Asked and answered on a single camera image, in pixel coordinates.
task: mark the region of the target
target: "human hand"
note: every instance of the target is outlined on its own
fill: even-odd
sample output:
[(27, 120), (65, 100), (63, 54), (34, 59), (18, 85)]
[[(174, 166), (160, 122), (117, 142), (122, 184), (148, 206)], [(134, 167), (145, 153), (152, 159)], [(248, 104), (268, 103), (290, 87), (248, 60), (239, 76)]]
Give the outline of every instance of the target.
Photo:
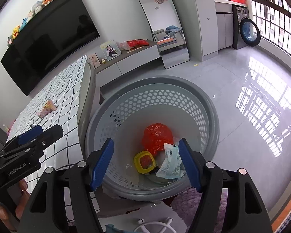
[[(20, 198), (20, 202), (15, 210), (15, 214), (17, 216), (18, 219), (21, 219), (22, 217), (22, 214), (24, 212), (24, 209), (26, 207), (26, 204), (30, 198), (30, 194), (27, 192), (27, 188), (28, 188), (28, 185), (27, 185), (27, 182), (22, 179), (19, 183), (19, 187), (20, 189), (22, 190), (22, 197)], [(4, 207), (2, 207), (0, 205), (0, 219), (3, 221), (3, 223), (5, 224), (5, 226), (9, 229), (9, 230), (16, 230), (10, 220), (9, 220), (9, 214), (8, 212), (6, 211), (6, 209)]]

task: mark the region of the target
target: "flat screen tv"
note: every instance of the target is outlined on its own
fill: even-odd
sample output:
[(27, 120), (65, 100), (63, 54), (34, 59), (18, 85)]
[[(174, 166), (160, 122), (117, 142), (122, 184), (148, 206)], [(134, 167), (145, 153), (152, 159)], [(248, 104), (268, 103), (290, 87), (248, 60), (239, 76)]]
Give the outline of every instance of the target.
[(82, 0), (53, 0), (22, 29), (1, 63), (28, 95), (62, 60), (97, 37)]

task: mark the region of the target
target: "washing machine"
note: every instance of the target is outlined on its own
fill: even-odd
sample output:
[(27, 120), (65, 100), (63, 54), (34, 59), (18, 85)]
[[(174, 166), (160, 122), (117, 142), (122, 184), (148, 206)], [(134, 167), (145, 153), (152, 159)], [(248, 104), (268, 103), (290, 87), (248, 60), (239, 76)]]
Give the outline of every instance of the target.
[(234, 21), (234, 40), (232, 47), (240, 49), (245, 46), (257, 46), (261, 41), (258, 26), (249, 19), (249, 10), (246, 7), (232, 5)]

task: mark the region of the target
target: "purple fabric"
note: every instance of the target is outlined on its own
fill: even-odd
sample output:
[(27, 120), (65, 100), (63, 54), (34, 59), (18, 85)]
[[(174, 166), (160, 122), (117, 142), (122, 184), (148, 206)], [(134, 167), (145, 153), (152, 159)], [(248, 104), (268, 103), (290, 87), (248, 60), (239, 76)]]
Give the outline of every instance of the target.
[[(193, 221), (201, 197), (202, 194), (198, 193), (195, 188), (190, 188), (178, 194), (177, 197), (171, 203), (172, 209), (178, 214), (178, 216), (182, 218), (182, 220), (184, 221), (188, 228), (190, 227)], [(222, 193), (217, 223), (213, 231), (214, 233), (220, 233), (222, 231), (226, 211), (226, 204), (227, 204), (227, 194)]]

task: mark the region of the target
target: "trash bin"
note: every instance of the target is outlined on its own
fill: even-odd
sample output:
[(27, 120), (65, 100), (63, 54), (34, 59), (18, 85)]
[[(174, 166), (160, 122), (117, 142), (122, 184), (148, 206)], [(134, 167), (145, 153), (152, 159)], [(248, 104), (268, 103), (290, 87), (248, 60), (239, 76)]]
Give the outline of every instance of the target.
[(192, 150), (212, 160), (219, 140), (219, 120), (207, 94), (195, 84), (173, 76), (134, 82), (105, 100), (87, 129), (87, 156), (100, 150), (105, 140), (114, 140), (114, 154), (103, 187), (117, 195), (138, 201), (162, 200), (189, 188), (187, 175), (166, 185), (139, 174), (134, 156), (144, 150), (144, 129), (162, 123), (175, 141), (186, 138)]

